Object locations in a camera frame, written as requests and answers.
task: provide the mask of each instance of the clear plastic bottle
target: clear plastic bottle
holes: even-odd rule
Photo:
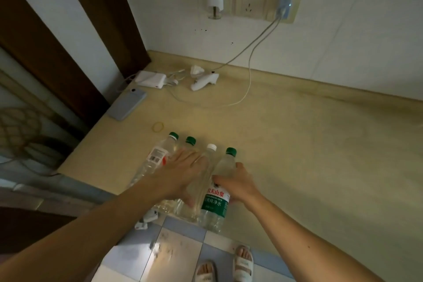
[[[176,141],[178,138],[179,136],[177,133],[170,132],[167,139],[154,146],[145,161],[138,168],[135,176],[129,183],[128,188],[137,183],[141,177],[152,174],[158,167],[166,165],[168,158],[175,152]]]
[[[185,140],[184,147],[193,148],[196,142],[197,140],[194,137],[188,136]],[[163,213],[171,213],[175,209],[175,203],[176,201],[173,199],[164,199],[159,204],[156,204],[154,209]]]
[[[197,218],[200,215],[201,206],[203,204],[204,195],[206,193],[205,189],[209,188],[216,148],[217,147],[214,144],[207,145],[206,151],[201,156],[207,158],[209,163],[208,167],[203,170],[199,174],[198,178],[190,183],[187,187],[188,193],[194,198],[194,207],[191,208],[181,199],[178,199],[174,211],[177,217],[190,222],[197,221]]]
[[[228,147],[225,156],[217,163],[212,174],[232,176],[236,168],[235,156],[236,149]],[[230,194],[220,185],[212,182],[204,197],[198,224],[209,231],[220,232],[225,220],[229,199]]]

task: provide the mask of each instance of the gray phone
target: gray phone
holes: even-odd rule
[[[123,93],[110,106],[107,114],[116,119],[125,119],[139,103],[147,96],[147,93],[139,88],[131,88],[129,92]]]

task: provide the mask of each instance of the white sandal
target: white sandal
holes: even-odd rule
[[[238,254],[238,250],[240,248],[247,249],[248,252],[251,254],[251,261],[247,260],[245,258],[240,257]],[[243,268],[246,268],[251,271],[251,274],[248,274],[246,271],[242,269],[235,269],[236,266],[241,266]],[[239,282],[252,282],[252,271],[254,269],[254,258],[252,257],[252,253],[248,247],[245,245],[239,245],[235,250],[235,256],[234,256],[234,265],[232,269],[232,275],[234,277],[234,281]]]
[[[204,273],[204,274],[198,275],[197,274],[198,269],[200,267],[202,267],[206,263],[210,263],[212,265],[213,272],[212,273]],[[194,282],[217,282],[216,264],[214,264],[214,262],[212,260],[207,260],[207,261],[199,264],[197,266],[197,268],[195,269]]]

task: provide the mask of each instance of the sandal strap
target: sandal strap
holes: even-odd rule
[[[204,273],[195,276],[195,282],[216,282],[213,273]]]
[[[243,268],[249,269],[251,272],[254,269],[254,264],[250,260],[241,258],[238,255],[236,256],[236,259],[235,259],[235,265],[242,266]]]
[[[234,273],[234,281],[240,281],[240,282],[251,282],[252,277],[250,274],[245,272],[244,270],[235,270]]]

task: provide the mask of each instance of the checkered floor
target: checkered floor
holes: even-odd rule
[[[236,241],[161,215],[147,230],[130,231],[104,257],[93,282],[189,282],[198,263],[216,263],[219,282],[233,282]],[[253,281],[294,282],[280,257],[251,249]]]

